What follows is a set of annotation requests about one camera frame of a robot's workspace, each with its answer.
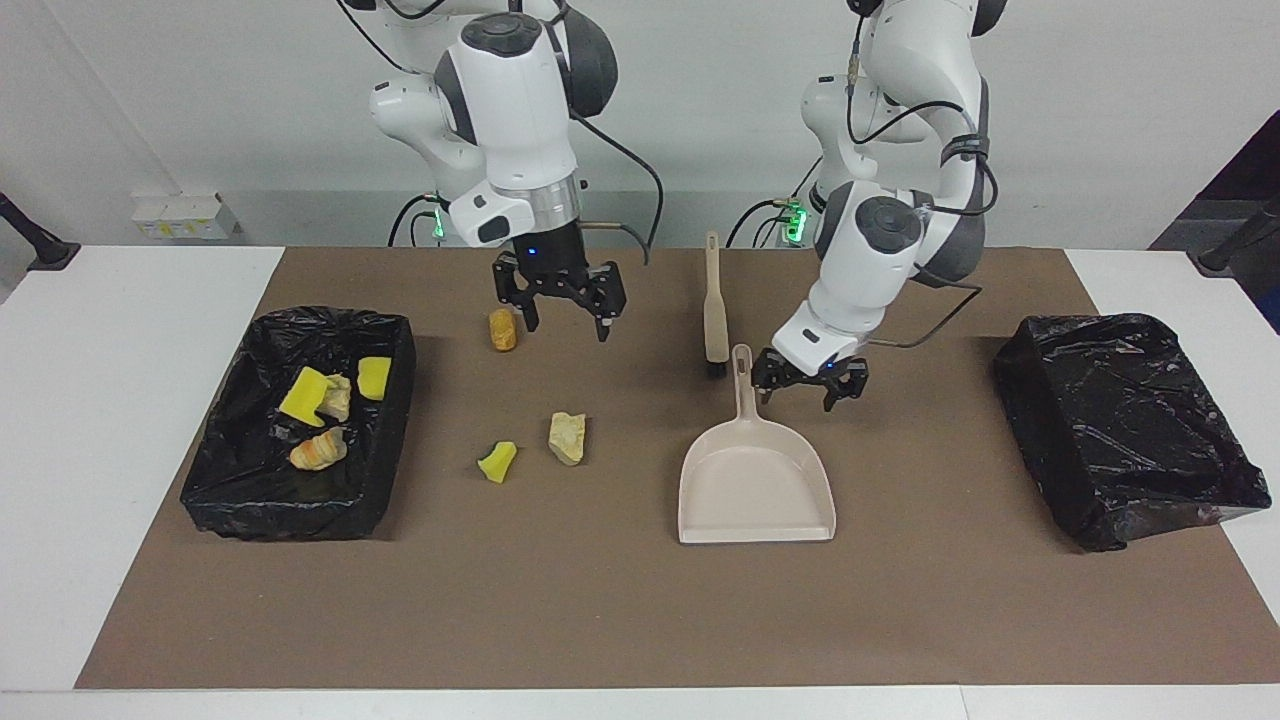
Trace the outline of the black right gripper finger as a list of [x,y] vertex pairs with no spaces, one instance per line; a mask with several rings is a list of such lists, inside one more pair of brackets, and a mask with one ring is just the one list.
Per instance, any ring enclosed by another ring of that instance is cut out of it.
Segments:
[[600,266],[589,266],[585,282],[575,291],[575,302],[594,318],[596,340],[607,342],[627,302],[618,264],[607,261]]
[[492,264],[495,293],[500,304],[520,311],[527,332],[535,332],[540,324],[536,307],[536,287],[520,287],[516,275],[518,260],[513,252],[500,252]]

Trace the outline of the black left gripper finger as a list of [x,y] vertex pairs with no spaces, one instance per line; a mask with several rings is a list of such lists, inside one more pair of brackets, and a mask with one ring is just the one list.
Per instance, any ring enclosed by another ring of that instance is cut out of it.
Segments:
[[836,404],[846,398],[859,398],[869,380],[867,364],[827,364],[824,366],[824,411],[831,413]]
[[776,350],[762,350],[751,366],[751,382],[760,402],[767,405],[772,395],[783,386],[787,361]]

